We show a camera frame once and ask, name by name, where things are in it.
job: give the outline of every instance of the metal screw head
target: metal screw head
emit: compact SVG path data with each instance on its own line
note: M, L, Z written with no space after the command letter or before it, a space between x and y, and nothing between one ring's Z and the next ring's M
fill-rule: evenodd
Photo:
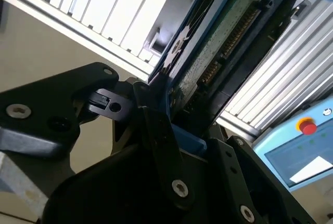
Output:
M255 217L254 217L252 211L247 206L241 205L240 212L243 215L245 220L247 220L250 223L254 223Z
M19 119L25 119L28 116L31 115L31 110L28 106L25 106L24 104L11 104L6 108L6 112L8 116L12 118L19 118Z
M107 68L104 69L104 72L105 72L106 74L109 74L109 75L112 75L112 74L113 74L113 72L112 72L111 70L107 69Z
M182 180L174 180L172 182L172 189L181 198L188 196L187 185Z
M237 138L236 139L237 140L237 143L239 144L239 145L244 145L244 142L243 142L243 140L241 140L240 138Z

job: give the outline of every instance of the red emergency stop button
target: red emergency stop button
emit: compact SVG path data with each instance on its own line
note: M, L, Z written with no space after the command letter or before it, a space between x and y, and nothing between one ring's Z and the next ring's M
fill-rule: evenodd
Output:
M304 121L299 125L300 131L304 135L311 135L316 132L317 126L310 120Z

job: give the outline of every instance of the control panel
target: control panel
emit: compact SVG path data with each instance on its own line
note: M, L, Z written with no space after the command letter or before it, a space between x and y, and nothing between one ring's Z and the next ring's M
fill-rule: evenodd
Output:
M264 133L254 150L293 191L333 174L333 96Z

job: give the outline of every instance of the metal grille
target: metal grille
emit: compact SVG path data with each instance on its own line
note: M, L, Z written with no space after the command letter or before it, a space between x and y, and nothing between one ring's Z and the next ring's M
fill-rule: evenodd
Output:
M225 108L219 124L253 140L302 105L331 93L333 4L309 1L310 11L303 19L292 21Z
M159 56L143 49L143 46L166 0L5 1L39 19L43 17L40 15L37 17L37 12L51 16L58 23L62 23L94 44L86 44L86 47L98 54L106 50L113 56L105 54L102 55L104 58L143 80L152 72L159 60ZM42 21L58 28L55 22ZM67 35L77 39L72 33Z

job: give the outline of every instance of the sticker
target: sticker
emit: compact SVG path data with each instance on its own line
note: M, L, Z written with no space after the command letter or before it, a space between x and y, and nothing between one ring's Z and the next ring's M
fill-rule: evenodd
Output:
M327 109L325 109L324 111L323 111L323 115L324 116L328 116L328 115L330 115L332 113L332 109L331 108L327 108Z

